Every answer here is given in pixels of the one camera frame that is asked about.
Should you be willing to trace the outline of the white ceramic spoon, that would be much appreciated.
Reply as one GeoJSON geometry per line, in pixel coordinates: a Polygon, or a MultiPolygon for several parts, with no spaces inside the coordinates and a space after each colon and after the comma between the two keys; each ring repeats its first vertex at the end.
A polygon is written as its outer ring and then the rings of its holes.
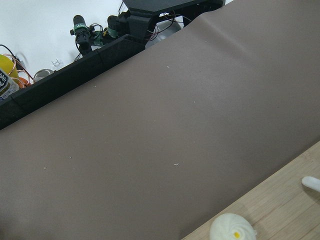
{"type": "Polygon", "coordinates": [[[320,179],[318,178],[305,176],[302,178],[301,183],[307,188],[320,192],[320,179]]]}

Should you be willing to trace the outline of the black table edge guard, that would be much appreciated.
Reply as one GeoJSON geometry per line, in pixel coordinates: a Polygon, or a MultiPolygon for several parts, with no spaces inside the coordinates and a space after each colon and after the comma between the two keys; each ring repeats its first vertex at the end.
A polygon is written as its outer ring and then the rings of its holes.
{"type": "Polygon", "coordinates": [[[74,90],[114,66],[144,51],[146,41],[130,34],[95,49],[81,59],[38,82],[22,88],[0,102],[0,128],[74,90]]]}

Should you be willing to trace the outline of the white steamed bun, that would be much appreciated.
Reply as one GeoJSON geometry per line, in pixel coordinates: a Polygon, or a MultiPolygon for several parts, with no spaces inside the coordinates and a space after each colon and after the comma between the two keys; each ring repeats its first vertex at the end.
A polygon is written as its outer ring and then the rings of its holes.
{"type": "Polygon", "coordinates": [[[212,222],[209,239],[256,240],[257,232],[244,217],[234,213],[224,213],[212,222]]]}

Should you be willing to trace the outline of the bamboo cutting board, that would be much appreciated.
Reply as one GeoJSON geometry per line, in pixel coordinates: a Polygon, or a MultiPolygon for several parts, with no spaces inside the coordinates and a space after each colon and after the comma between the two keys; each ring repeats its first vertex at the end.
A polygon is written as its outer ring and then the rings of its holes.
{"type": "Polygon", "coordinates": [[[320,177],[320,144],[316,143],[219,212],[244,217],[258,240],[318,240],[320,194],[302,184],[320,177]]]}

